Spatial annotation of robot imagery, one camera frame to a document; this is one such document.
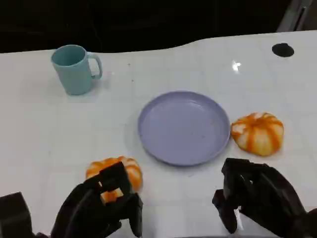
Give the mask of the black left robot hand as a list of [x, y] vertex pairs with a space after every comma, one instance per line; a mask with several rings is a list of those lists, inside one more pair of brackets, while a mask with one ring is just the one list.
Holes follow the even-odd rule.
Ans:
[[118, 162], [72, 190], [57, 214], [51, 237], [106, 238], [127, 219], [134, 236], [140, 238], [142, 208], [123, 163]]

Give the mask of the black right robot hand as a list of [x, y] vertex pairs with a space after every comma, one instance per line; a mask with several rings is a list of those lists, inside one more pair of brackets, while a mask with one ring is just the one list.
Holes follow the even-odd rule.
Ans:
[[300, 220], [307, 214], [290, 182], [267, 164], [226, 158], [221, 172], [223, 188], [215, 191], [212, 203], [225, 228], [237, 230], [235, 210], [281, 238], [304, 238]]

